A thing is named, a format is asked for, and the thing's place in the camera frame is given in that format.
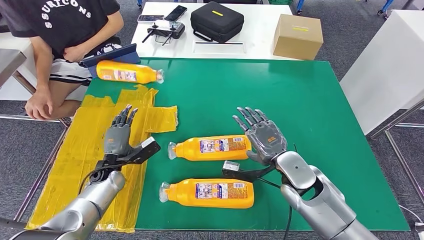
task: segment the black t-shirt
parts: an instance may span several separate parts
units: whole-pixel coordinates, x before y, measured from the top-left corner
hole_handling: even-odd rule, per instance
[[[0,12],[12,35],[40,36],[56,58],[63,58],[65,48],[94,36],[108,22],[107,16],[119,9],[116,0],[0,0]],[[106,42],[119,44],[119,38]]]

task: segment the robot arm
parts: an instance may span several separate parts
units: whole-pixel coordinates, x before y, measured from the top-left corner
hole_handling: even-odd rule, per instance
[[[10,240],[87,240],[111,202],[125,185],[121,167],[142,164],[161,148],[153,137],[136,147],[129,145],[137,109],[127,106],[112,121],[104,136],[104,157],[90,172],[88,186],[64,210],[37,229],[24,230]]]
[[[256,177],[268,173],[269,169],[277,169],[281,173],[281,194],[318,235],[328,240],[377,240],[356,219],[342,192],[318,168],[308,165],[297,152],[287,151],[287,141],[273,121],[259,109],[238,107],[237,110],[249,126],[238,116],[233,115],[233,118],[257,152],[248,153],[249,157],[269,166]],[[315,190],[312,199],[302,199],[311,189]]]

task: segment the cardboard box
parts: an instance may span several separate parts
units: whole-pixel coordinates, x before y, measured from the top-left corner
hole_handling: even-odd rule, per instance
[[[282,14],[275,30],[273,55],[314,60],[323,43],[321,20]]]

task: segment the green table mat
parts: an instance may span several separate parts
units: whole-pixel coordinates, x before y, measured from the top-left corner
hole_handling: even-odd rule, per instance
[[[284,230],[289,205],[280,190],[254,183],[248,209],[187,207],[159,201],[163,181],[220,178],[222,161],[168,159],[170,141],[192,137],[243,134],[232,119],[236,107],[261,109],[279,126],[288,148],[317,166],[345,195],[357,218],[370,230],[410,230],[328,62],[240,59],[143,58],[141,64],[164,69],[165,82],[155,105],[178,106],[177,131],[153,134],[162,150],[149,159],[136,229]],[[132,83],[94,79],[87,94],[111,96]],[[263,168],[240,160],[240,168]],[[272,172],[265,179],[281,183]],[[293,212],[291,230],[311,230]]]

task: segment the black cable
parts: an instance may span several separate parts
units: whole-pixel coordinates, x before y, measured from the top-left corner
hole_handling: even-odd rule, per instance
[[[259,181],[262,181],[262,182],[264,182],[264,183],[266,183],[266,184],[269,184],[269,185],[271,185],[271,186],[274,186],[274,187],[276,187],[276,188],[280,188],[280,186],[278,186],[277,184],[275,184],[275,183],[273,183],[273,182],[270,182],[270,181],[268,181],[268,180],[265,180],[265,179],[263,179],[263,178],[261,178],[261,177],[258,177],[257,178]]]
[[[289,229],[290,229],[290,224],[292,223],[292,206],[288,207],[288,220],[287,220],[287,226],[285,227],[285,233],[284,233],[284,237],[282,238],[282,240],[286,240],[287,238],[287,234],[289,233]]]
[[[275,184],[275,183],[273,183],[273,182],[271,182],[271,181],[265,180],[265,179],[263,179],[263,178],[261,178],[261,177],[258,177],[257,179],[258,179],[259,181],[262,181],[262,182],[264,182],[264,183],[266,183],[266,184],[269,184],[269,185],[271,185],[271,186],[274,186],[274,187],[276,187],[276,188],[280,188],[280,186],[278,186],[277,184]],[[282,239],[282,240],[286,240],[286,238],[287,238],[287,234],[289,233],[290,224],[292,223],[292,211],[293,211],[292,206],[289,206],[289,208],[288,208],[288,220],[287,220],[287,226],[285,227],[285,233],[284,233],[284,237],[283,237],[283,239]]]
[[[82,179],[81,184],[79,185],[78,195],[83,190],[84,183],[86,182],[87,178],[90,177],[90,175],[92,175],[92,174],[94,174],[94,173],[96,173],[100,170],[103,170],[103,169],[119,168],[119,167],[125,166],[125,165],[130,164],[130,163],[131,163],[130,161],[127,161],[127,162],[116,164],[116,165],[102,166],[102,167],[99,167],[99,168],[94,169],[93,171],[89,172],[87,175],[85,175],[85,177]]]

